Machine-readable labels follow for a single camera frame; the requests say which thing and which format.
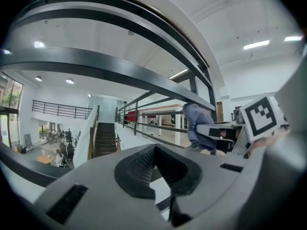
curved metal bar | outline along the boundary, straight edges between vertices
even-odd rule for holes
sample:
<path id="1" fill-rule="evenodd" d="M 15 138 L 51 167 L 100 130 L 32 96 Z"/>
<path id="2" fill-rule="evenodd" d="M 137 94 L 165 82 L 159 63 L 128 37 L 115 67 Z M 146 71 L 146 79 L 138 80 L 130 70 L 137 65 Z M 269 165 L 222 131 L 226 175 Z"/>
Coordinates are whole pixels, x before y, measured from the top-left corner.
<path id="1" fill-rule="evenodd" d="M 166 35 L 163 35 L 163 33 L 160 33 L 139 20 L 130 18 L 127 15 L 115 11 L 89 6 L 60 5 L 30 11 L 23 18 L 17 20 L 12 28 L 19 28 L 41 20 L 58 18 L 81 18 L 101 21 L 133 31 L 169 52 L 172 56 L 177 58 L 181 63 L 189 68 L 208 88 L 212 87 L 211 83 L 201 69 L 193 64 L 185 56 L 185 53 L 173 42 L 171 42 Z"/>
<path id="2" fill-rule="evenodd" d="M 22 178 L 43 187 L 48 186 L 70 171 L 70 169 L 28 160 L 2 142 L 0 142 L 0 161 Z"/>
<path id="3" fill-rule="evenodd" d="M 179 84 L 144 67 L 110 55 L 76 48 L 31 48 L 4 55 L 1 70 L 48 70 L 72 73 L 151 90 L 208 110 L 215 107 Z"/>
<path id="4" fill-rule="evenodd" d="M 33 10 L 46 4 L 70 1 L 104 4 L 136 14 L 151 22 L 152 24 L 158 26 L 168 35 L 174 38 L 195 58 L 201 69 L 210 68 L 200 51 L 194 46 L 192 41 L 178 26 L 176 26 L 172 21 L 170 21 L 156 9 L 137 0 L 31 0 L 30 4 L 28 4 L 25 9 L 20 13 L 20 16 L 24 16 L 30 10 Z"/>

ceiling light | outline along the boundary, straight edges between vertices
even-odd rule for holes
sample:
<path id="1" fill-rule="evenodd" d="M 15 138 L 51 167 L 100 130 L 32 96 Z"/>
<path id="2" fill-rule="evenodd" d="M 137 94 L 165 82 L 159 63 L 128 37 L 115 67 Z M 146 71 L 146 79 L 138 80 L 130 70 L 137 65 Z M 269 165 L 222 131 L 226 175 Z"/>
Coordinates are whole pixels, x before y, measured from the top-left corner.
<path id="1" fill-rule="evenodd" d="M 67 83 L 70 83 L 70 84 L 74 84 L 73 79 L 67 79 L 66 82 L 67 82 Z"/>
<path id="2" fill-rule="evenodd" d="M 39 42 L 39 41 L 35 41 L 33 45 L 35 48 L 45 48 L 46 47 L 44 43 Z"/>
<path id="3" fill-rule="evenodd" d="M 186 72 L 187 70 L 188 70 L 188 69 L 184 69 L 183 71 L 181 71 L 181 72 L 175 74 L 174 76 L 170 77 L 169 79 L 173 79 L 174 77 L 177 77 L 178 75 L 180 75 L 181 73 Z"/>
<path id="4" fill-rule="evenodd" d="M 254 43 L 254 44 L 245 45 L 245 46 L 243 46 L 243 49 L 246 50 L 246 49 L 250 49 L 250 48 L 264 46 L 264 45 L 268 45 L 269 43 L 270 43 L 270 41 L 266 40 L 266 41 L 262 41 L 262 42 L 258 42 L 258 43 Z"/>
<path id="5" fill-rule="evenodd" d="M 3 53 L 6 54 L 6 55 L 11 54 L 11 52 L 10 52 L 9 50 L 3 49 L 2 51 L 3 51 Z"/>
<path id="6" fill-rule="evenodd" d="M 301 41 L 303 39 L 302 36 L 288 36 L 284 39 L 285 42 L 289 41 Z"/>
<path id="7" fill-rule="evenodd" d="M 39 81 L 39 82 L 42 81 L 42 77 L 41 77 L 41 76 L 37 76 L 35 79 L 36 79 L 37 81 Z"/>

black handrail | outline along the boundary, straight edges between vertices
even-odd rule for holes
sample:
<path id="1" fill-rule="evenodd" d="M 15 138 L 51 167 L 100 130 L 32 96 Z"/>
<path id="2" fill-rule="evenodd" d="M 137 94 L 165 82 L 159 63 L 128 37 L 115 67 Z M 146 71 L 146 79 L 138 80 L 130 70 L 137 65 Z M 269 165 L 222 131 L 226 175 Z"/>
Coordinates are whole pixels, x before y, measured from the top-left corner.
<path id="1" fill-rule="evenodd" d="M 28 160 L 24 155 L 13 151 L 1 141 L 0 161 L 17 175 L 42 187 L 48 186 L 70 171 L 69 168 L 59 168 Z"/>
<path id="2" fill-rule="evenodd" d="M 56 103 L 33 100 L 32 111 L 57 116 L 87 119 L 92 111 L 92 108 L 61 105 Z"/>

ceiling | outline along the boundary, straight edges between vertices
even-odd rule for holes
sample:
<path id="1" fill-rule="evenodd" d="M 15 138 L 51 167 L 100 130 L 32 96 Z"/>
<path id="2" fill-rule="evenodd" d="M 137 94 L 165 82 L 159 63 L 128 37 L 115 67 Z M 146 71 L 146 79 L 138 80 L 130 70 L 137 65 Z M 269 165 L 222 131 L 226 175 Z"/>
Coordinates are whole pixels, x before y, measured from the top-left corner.
<path id="1" fill-rule="evenodd" d="M 290 35 L 300 35 L 296 23 L 277 0 L 170 0 L 193 20 L 209 43 L 220 68 L 248 67 L 251 62 L 279 56 L 300 55 L 302 42 L 284 42 Z M 47 46 L 73 47 L 119 57 L 171 77 L 186 67 L 163 49 L 126 29 L 84 19 L 39 21 L 12 31 L 4 48 L 12 52 L 33 47 L 36 40 Z M 243 46 L 270 40 L 268 46 L 243 50 Z M 25 71 L 33 79 L 36 74 Z M 50 73 L 44 77 L 53 78 Z M 218 81 L 213 75 L 216 89 Z M 51 80 L 42 84 L 60 84 Z M 186 88 L 189 82 L 182 83 Z"/>

wooden table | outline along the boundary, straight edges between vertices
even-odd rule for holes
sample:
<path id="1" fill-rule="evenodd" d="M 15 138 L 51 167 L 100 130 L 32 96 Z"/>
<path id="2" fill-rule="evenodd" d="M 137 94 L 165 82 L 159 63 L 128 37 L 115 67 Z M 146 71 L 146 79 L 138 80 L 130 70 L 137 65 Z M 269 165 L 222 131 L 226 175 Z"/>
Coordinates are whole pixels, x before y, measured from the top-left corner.
<path id="1" fill-rule="evenodd" d="M 54 157 L 52 155 L 43 154 L 37 158 L 37 161 L 45 164 L 50 164 L 52 161 L 54 161 Z"/>

